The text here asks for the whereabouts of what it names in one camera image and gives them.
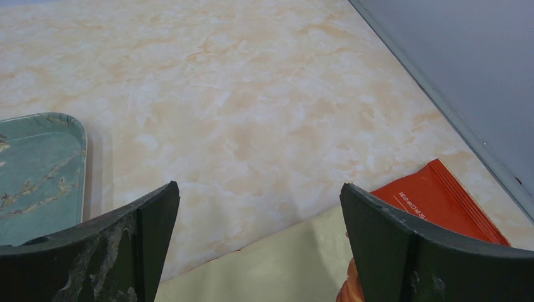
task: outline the red snack package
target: red snack package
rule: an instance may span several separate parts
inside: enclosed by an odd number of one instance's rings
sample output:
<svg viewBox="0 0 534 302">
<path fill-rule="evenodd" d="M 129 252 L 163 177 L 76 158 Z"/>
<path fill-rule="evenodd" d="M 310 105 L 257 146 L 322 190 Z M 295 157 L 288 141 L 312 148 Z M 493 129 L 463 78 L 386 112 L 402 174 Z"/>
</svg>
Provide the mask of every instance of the red snack package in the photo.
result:
<svg viewBox="0 0 534 302">
<path fill-rule="evenodd" d="M 445 167 L 434 159 L 414 174 L 373 191 L 373 195 L 400 210 L 462 235 L 510 246 L 489 217 Z M 336 302 L 364 301 L 354 259 Z"/>
</svg>

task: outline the marble table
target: marble table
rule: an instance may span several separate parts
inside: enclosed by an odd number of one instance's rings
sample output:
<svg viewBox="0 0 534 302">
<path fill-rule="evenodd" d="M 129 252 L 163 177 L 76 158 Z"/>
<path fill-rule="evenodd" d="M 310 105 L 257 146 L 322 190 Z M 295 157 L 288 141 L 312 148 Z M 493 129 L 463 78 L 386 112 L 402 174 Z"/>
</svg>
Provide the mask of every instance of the marble table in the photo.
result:
<svg viewBox="0 0 534 302">
<path fill-rule="evenodd" d="M 347 0 L 0 7 L 0 119 L 89 135 L 85 219 L 178 182 L 163 279 L 439 157 L 509 241 L 534 227 Z"/>
</svg>

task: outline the red packet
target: red packet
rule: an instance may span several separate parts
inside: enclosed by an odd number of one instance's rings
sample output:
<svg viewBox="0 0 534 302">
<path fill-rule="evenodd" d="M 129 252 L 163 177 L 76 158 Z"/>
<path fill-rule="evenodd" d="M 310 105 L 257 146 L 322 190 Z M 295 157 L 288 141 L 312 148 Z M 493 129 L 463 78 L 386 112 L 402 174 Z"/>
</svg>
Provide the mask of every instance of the red packet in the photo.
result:
<svg viewBox="0 0 534 302">
<path fill-rule="evenodd" d="M 445 167 L 434 159 L 414 174 L 372 192 L 400 210 L 448 230 L 495 244 L 510 246 L 489 217 Z M 364 301 L 354 259 L 336 302 Z"/>
</svg>

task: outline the tray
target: tray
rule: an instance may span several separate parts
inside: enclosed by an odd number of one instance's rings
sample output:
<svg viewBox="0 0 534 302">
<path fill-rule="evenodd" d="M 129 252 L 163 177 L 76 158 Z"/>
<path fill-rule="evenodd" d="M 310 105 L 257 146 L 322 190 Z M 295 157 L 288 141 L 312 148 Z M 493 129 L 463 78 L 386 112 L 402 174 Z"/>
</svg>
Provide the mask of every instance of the tray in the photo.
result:
<svg viewBox="0 0 534 302">
<path fill-rule="evenodd" d="M 81 222 L 86 150 L 86 132 L 71 116 L 0 121 L 0 245 Z"/>
</svg>

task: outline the paper sheet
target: paper sheet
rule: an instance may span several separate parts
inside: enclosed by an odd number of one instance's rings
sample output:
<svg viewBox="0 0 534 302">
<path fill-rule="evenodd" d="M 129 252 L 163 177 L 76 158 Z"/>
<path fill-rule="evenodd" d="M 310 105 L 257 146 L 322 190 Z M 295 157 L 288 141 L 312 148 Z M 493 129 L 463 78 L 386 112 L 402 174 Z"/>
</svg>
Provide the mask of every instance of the paper sheet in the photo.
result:
<svg viewBox="0 0 534 302">
<path fill-rule="evenodd" d="M 160 284 L 156 302 L 335 302 L 352 253 L 341 206 Z"/>
</svg>

